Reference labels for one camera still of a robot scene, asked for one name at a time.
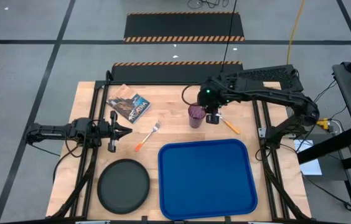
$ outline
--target wooden table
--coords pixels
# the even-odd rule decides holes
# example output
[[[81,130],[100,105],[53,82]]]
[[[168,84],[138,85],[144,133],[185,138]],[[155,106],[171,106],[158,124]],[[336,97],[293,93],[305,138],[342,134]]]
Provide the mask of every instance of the wooden table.
[[[279,88],[279,83],[265,83],[266,86]],[[78,84],[75,101],[73,103],[72,113],[69,121],[76,118],[88,117],[91,99],[93,95],[94,82],[80,82]],[[241,134],[235,134],[226,124],[220,122],[218,125],[202,123],[198,129],[193,129],[188,123],[188,106],[181,100],[181,91],[184,86],[130,86],[141,96],[151,102],[149,110],[135,123],[131,124],[122,116],[119,116],[119,124],[132,128],[133,132],[116,142],[116,153],[107,151],[107,139],[103,140],[103,146],[99,149],[96,171],[91,193],[90,209],[88,212],[89,220],[141,220],[146,215],[148,220],[168,220],[162,214],[159,206],[159,183],[157,173],[157,153],[160,148],[170,142],[189,142],[214,139],[235,138],[241,140],[248,149],[251,169],[253,172],[256,191],[258,194],[258,205],[254,212],[247,215],[235,215],[231,217],[233,221],[270,221],[268,196],[264,180],[263,165],[255,159],[255,153],[259,149],[258,136],[256,131],[255,117],[253,113],[252,102],[230,103],[221,109],[221,112],[227,120],[231,121],[240,131]],[[114,93],[119,86],[110,86],[109,95]],[[195,102],[199,86],[193,86],[185,92],[185,99],[189,102]],[[273,125],[278,125],[287,118],[284,106],[268,104],[269,114]],[[105,117],[109,119],[111,108],[107,105]],[[157,120],[161,122],[161,128],[154,133],[144,144],[139,152],[134,148],[139,142],[151,131]],[[294,148],[293,141],[283,139],[283,144]],[[67,153],[65,147],[62,149],[62,155]],[[135,211],[117,215],[105,210],[98,200],[96,185],[98,178],[103,169],[118,159],[134,159],[140,162],[148,171],[151,178],[151,189],[146,201]],[[290,195],[296,205],[307,216],[311,216],[307,201],[306,191],[300,174],[299,163],[295,153],[291,150],[281,147],[278,149],[278,158],[283,177],[283,184],[286,192]],[[57,177],[52,189],[52,194],[47,209],[47,215],[55,213],[60,206],[66,201],[75,187],[76,174],[78,171],[79,158],[68,156],[58,167]],[[282,213],[279,206],[279,195],[274,188],[274,195],[277,201],[278,216]],[[77,215],[81,215],[84,201],[84,192],[80,194]],[[201,218],[197,221],[211,220],[224,221],[224,217]]]

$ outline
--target book cover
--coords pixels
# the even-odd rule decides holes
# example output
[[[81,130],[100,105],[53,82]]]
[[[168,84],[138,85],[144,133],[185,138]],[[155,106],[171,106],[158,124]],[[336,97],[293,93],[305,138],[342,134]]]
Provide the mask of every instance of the book cover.
[[[123,84],[119,90],[106,101],[116,112],[134,124],[151,105],[134,90]]]

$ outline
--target fork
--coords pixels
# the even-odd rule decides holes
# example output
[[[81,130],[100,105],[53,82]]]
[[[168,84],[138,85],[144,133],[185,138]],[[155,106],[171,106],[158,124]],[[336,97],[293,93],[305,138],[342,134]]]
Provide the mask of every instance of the fork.
[[[150,137],[150,135],[154,132],[156,132],[159,128],[161,127],[160,121],[157,121],[155,126],[153,126],[152,131],[144,138],[144,140],[138,144],[136,147],[136,152],[140,150],[140,148],[143,146],[144,142]]]

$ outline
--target blue tray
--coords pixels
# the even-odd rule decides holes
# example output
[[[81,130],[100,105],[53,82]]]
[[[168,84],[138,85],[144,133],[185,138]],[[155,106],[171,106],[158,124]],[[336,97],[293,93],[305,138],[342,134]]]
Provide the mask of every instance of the blue tray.
[[[166,144],[159,196],[171,220],[251,213],[257,193],[246,146],[236,139]]]

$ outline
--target black and orange striped mat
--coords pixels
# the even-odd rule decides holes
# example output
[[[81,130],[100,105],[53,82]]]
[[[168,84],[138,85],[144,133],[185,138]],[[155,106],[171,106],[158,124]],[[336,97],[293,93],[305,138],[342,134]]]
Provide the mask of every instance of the black and orange striped mat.
[[[218,75],[223,62],[128,62],[115,63],[112,75],[116,82],[123,83],[168,83],[183,84],[205,81]],[[239,61],[225,61],[224,72],[240,72],[243,69]]]
[[[141,12],[127,15],[124,41],[227,42],[231,12]],[[234,13],[230,42],[244,41],[239,13]]]

